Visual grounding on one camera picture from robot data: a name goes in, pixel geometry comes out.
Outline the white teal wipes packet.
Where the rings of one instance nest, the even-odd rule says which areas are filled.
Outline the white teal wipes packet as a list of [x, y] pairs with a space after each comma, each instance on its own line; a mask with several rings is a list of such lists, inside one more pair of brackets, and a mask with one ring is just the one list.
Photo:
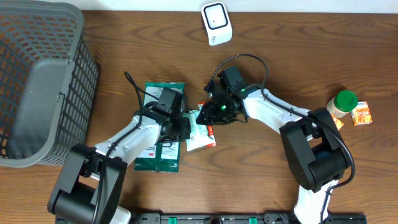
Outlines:
[[190, 111], [187, 117], [190, 120], [190, 139], [187, 140], [187, 151], [190, 152], [194, 149], [205, 147], [206, 142], [206, 125], [201, 125], [196, 123], [196, 119], [200, 112], [198, 110]]

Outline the red snack stick packet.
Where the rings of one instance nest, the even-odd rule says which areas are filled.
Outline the red snack stick packet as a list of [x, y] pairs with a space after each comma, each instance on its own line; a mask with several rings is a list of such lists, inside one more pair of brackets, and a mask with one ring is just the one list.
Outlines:
[[206, 147], [214, 147], [216, 146], [216, 139], [215, 139], [215, 135], [214, 135], [214, 131], [213, 131], [213, 127], [212, 126], [206, 126], [206, 142], [205, 142], [205, 146]]

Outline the green white 3M package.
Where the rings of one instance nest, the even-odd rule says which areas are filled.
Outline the green white 3M package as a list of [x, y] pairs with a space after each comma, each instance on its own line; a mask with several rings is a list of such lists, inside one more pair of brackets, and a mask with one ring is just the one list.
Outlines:
[[[159, 98], [163, 88], [171, 88], [184, 94], [185, 83], [147, 82], [145, 91]], [[142, 153], [134, 161], [135, 171], [173, 172], [179, 169], [180, 143], [156, 144]]]

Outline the orange small box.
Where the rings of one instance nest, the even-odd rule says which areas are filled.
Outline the orange small box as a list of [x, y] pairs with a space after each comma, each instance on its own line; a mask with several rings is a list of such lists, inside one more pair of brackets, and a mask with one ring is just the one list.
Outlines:
[[331, 117], [336, 125], [336, 128], [340, 130], [344, 126], [344, 123], [333, 114], [331, 114]]
[[359, 101], [357, 106], [351, 111], [351, 117], [355, 126], [371, 124], [373, 119], [366, 101]]

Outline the green lid cream jar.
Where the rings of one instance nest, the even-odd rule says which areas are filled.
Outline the green lid cream jar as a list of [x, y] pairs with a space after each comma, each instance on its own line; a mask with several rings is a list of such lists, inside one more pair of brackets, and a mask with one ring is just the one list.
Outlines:
[[326, 104], [326, 109], [337, 118], [342, 118], [357, 106], [358, 101], [355, 93], [343, 90]]

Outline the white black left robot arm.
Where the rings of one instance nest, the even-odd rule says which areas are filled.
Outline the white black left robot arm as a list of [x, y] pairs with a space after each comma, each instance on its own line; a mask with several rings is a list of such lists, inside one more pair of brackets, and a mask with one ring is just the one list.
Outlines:
[[164, 88], [141, 104], [131, 122], [107, 141], [76, 144], [65, 159], [47, 210], [68, 223], [129, 223], [132, 214], [119, 205], [127, 167], [156, 144], [189, 139], [182, 93]]

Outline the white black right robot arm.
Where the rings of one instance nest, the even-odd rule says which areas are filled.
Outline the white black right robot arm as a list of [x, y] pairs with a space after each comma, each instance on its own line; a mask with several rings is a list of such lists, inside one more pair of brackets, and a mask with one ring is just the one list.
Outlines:
[[211, 100], [202, 106], [197, 124], [231, 124], [241, 114], [245, 123], [256, 119], [276, 131], [300, 186], [297, 221], [325, 223], [332, 191], [350, 183], [355, 173], [353, 156], [329, 111], [293, 106], [264, 84], [248, 84], [235, 66], [216, 71], [203, 89]]

